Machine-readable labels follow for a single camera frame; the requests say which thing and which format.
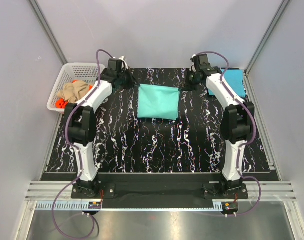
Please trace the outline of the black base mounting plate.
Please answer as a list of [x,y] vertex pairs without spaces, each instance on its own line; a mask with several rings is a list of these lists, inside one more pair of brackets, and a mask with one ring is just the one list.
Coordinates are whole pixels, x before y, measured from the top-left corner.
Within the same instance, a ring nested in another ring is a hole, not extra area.
[[219,173],[99,173],[99,192],[84,194],[73,186],[73,199],[103,198],[106,209],[205,209],[213,200],[248,199],[244,183],[239,190],[214,194]]

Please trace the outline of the aluminium rail frame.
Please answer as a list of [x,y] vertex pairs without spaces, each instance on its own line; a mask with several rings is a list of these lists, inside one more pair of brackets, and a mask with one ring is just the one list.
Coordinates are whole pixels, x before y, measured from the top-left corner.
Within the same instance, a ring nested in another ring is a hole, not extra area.
[[33,181],[25,200],[38,210],[134,211],[134,212],[221,212],[224,204],[256,202],[294,202],[296,197],[288,182],[247,181],[233,194],[213,195],[211,182],[202,185],[154,183],[150,188],[134,183],[103,183],[99,193],[89,194],[64,181]]

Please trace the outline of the white plastic laundry basket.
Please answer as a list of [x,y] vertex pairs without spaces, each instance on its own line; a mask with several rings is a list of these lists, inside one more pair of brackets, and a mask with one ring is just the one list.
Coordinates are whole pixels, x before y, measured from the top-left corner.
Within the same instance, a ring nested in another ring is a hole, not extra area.
[[96,63],[74,62],[63,65],[47,101],[47,109],[62,114],[64,110],[57,108],[55,103],[59,99],[57,93],[63,89],[63,86],[66,83],[71,83],[73,80],[81,80],[87,84],[94,84],[97,76],[98,67]]

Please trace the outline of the left orange connector board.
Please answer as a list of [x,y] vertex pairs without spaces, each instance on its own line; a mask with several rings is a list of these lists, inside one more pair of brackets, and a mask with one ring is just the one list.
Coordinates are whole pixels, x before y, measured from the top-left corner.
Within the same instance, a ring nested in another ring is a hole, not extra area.
[[97,201],[95,202],[91,201],[88,204],[88,209],[100,209],[101,207],[102,207],[102,203]]

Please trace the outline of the folded blue t shirt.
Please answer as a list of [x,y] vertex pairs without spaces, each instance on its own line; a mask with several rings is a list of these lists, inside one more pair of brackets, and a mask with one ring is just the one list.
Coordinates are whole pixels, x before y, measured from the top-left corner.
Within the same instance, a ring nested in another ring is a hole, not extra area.
[[224,78],[239,97],[246,97],[245,88],[243,85],[243,71],[241,69],[229,68],[225,72]]

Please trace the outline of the orange connector board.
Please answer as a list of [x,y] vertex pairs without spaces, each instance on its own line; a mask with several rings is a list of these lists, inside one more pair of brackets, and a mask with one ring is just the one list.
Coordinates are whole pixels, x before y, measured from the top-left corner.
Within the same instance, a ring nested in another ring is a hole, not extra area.
[[91,201],[88,204],[88,209],[100,209],[101,207],[102,207],[102,203],[97,201],[95,202]]
[[223,210],[225,211],[237,211],[238,203],[236,202],[227,202],[223,204]]

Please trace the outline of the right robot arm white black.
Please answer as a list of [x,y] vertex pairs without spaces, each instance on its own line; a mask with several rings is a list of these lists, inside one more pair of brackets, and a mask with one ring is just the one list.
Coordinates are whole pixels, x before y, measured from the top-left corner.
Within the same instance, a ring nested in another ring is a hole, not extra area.
[[[221,70],[211,66],[208,54],[223,58],[226,68]],[[221,180],[215,187],[214,194],[220,193],[224,198],[230,198],[242,187],[242,163],[245,146],[251,144],[256,137],[254,105],[246,103],[226,81],[224,74],[229,68],[229,62],[223,55],[205,51],[192,56],[193,66],[188,70],[182,91],[194,91],[196,86],[205,84],[224,108],[220,133],[225,140],[226,152]]]

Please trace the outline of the orange t shirt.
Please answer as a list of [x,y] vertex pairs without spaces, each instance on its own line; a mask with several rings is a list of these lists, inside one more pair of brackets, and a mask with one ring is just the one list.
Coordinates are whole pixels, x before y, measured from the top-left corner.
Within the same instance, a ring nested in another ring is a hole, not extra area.
[[58,109],[64,109],[68,102],[62,100],[61,98],[58,98],[58,100],[55,102],[55,107]]

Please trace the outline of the right orange connector board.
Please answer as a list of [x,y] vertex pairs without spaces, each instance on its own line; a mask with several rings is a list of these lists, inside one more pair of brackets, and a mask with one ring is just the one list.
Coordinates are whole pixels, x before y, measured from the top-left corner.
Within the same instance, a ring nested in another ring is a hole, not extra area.
[[225,211],[237,211],[238,203],[236,202],[227,202],[223,204],[223,210]]

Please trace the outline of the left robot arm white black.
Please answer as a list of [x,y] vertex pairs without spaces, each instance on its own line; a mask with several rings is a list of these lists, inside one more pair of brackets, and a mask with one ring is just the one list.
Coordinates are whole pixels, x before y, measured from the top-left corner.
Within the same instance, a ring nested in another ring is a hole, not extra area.
[[94,165],[93,141],[96,136],[95,112],[114,90],[137,86],[124,57],[110,58],[93,87],[76,103],[65,107],[65,139],[73,148],[77,163],[77,178],[72,181],[76,191],[94,198],[99,194],[99,180]]

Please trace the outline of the teal t shirt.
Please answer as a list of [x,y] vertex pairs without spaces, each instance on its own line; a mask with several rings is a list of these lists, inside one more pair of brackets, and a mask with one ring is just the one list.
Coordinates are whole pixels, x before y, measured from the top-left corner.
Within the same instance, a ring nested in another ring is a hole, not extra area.
[[137,118],[175,121],[178,118],[179,97],[178,88],[140,84]]

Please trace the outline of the beige t shirt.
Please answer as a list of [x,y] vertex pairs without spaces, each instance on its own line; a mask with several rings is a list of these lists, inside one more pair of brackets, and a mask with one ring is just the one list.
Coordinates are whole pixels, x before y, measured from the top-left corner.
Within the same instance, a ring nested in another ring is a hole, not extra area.
[[85,83],[82,80],[74,80],[64,84],[61,90],[59,90],[56,96],[65,102],[76,103],[83,98],[93,87],[92,84]]

